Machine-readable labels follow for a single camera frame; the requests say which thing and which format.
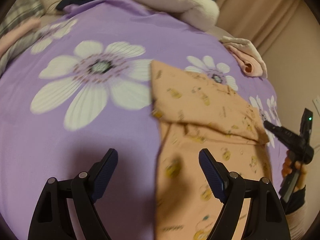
brown curtain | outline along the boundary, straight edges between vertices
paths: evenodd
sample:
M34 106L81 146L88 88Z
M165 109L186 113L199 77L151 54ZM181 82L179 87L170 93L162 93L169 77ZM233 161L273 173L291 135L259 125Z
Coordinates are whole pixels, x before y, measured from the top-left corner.
M217 26L245 38L263 55L293 16L301 0L216 0Z

wall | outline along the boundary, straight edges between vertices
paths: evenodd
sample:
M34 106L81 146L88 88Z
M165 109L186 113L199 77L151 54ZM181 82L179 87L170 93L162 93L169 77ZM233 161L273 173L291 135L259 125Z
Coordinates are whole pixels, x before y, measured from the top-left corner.
M304 108L314 113L311 145L320 144L320 117L312 102L320 95L320 25L308 6L301 2L292 19L263 55L268 79L278 99L283 126L299 132ZM309 228L320 210L320 151L308 166L305 227Z

black handheld device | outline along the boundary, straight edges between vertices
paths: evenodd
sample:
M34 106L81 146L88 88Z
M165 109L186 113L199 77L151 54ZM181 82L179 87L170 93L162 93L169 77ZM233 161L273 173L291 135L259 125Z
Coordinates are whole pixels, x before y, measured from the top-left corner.
M305 108L300 123L300 135L285 127L273 125L268 121L264 121L263 123L264 127L272 132L290 151L288 157L292 161L292 172L284 178L279 191L282 200L286 203L288 203L300 176L300 171L295 168L294 163L299 161L301 164L309 164L313 159L314 150L309 145L312 119L313 113Z

pink towel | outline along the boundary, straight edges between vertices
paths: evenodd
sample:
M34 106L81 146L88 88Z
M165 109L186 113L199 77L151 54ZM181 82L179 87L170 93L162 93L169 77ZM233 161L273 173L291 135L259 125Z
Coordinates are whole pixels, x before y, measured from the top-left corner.
M226 49L238 62L242 72L249 77L260 77L263 74L261 64L252 56L240 51L239 49L226 45Z
M31 17L24 24L4 35L0 39L0 58L18 39L29 31L40 27L40 24L41 22L39 19Z

mattress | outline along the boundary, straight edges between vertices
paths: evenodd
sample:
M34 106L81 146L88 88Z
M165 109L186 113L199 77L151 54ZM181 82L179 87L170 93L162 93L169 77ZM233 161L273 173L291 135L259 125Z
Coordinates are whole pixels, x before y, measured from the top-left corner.
M160 149L150 114L153 59L207 73L257 107L262 120L280 124L267 79L243 75L217 38L166 13L132 0L97 0L42 32L0 79L0 213L18 239L27 238L46 180L87 171L109 148L119 162L96 204L100 218L113 240L153 239ZM278 191L285 148L268 136Z

